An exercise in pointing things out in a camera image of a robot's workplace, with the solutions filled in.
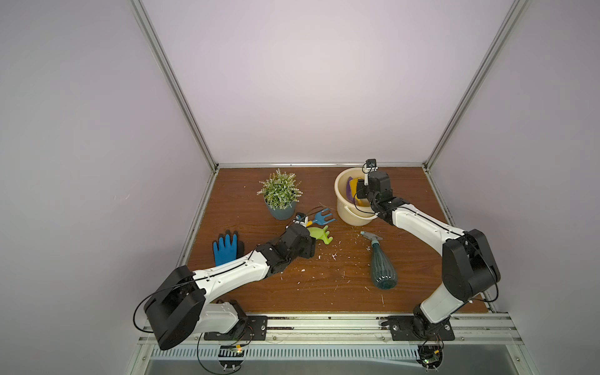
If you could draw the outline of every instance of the black mounting plate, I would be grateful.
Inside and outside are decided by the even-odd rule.
[[[413,316],[388,316],[385,325],[388,326],[389,331],[392,334],[393,341],[422,341],[423,338],[417,336],[413,331]],[[438,334],[443,341],[453,341],[454,340],[454,332],[452,331],[452,326],[450,322],[445,324],[442,327]]]
[[[240,338],[240,341],[265,341],[266,340],[266,315],[249,315],[247,326],[252,329],[246,329],[244,336]],[[229,334],[220,334],[219,332],[207,332],[204,334],[204,340],[206,341],[224,341],[224,340],[237,340],[237,337],[230,337]]]

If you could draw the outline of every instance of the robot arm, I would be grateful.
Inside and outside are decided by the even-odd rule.
[[[377,170],[375,159],[365,163],[368,173],[359,180],[356,197],[368,199],[383,220],[412,233],[442,256],[442,284],[415,307],[415,334],[429,338],[450,314],[500,280],[500,272],[485,235],[443,223],[393,196],[387,173]]]
[[[239,337],[248,319],[239,305],[235,301],[210,302],[283,271],[298,256],[313,257],[314,246],[309,231],[293,224],[280,237],[232,262],[194,272],[187,266],[176,268],[144,306],[160,349],[176,346],[194,331]]]

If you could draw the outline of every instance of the brown wood surface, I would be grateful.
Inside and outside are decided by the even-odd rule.
[[[352,227],[336,212],[334,181],[345,168],[289,168],[301,181],[296,210],[315,206],[331,208],[337,221],[329,225],[334,240],[317,241],[312,259],[297,258],[282,274],[246,284],[221,297],[237,300],[247,312],[363,312],[410,313],[441,283],[442,258],[410,233],[376,219],[364,227]],[[279,236],[287,221],[273,218],[256,192],[273,168],[221,169],[217,176],[196,242],[188,261],[191,270],[215,265],[212,242],[226,229],[237,230],[246,253],[256,245]],[[394,195],[409,200],[423,212],[445,221],[442,210],[421,168],[385,168]],[[366,230],[383,238],[381,248],[398,272],[398,285],[379,290],[371,282],[370,241]],[[484,313],[483,302],[467,304],[461,312]]]

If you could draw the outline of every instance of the white wall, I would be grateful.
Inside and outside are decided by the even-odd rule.
[[[598,1],[532,1],[433,166],[457,224],[487,234],[497,306],[544,375],[598,371],[598,20]]]
[[[512,0],[143,0],[218,163],[424,161]]]
[[[0,372],[121,374],[208,167],[126,1],[3,1],[0,35]]]

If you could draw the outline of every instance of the blue rubber glove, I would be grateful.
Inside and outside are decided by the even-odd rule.
[[[212,243],[212,250],[215,253],[215,266],[220,266],[244,255],[244,243],[238,241],[237,232],[234,232],[232,237],[231,232],[227,230],[225,235],[219,235],[218,243]]]

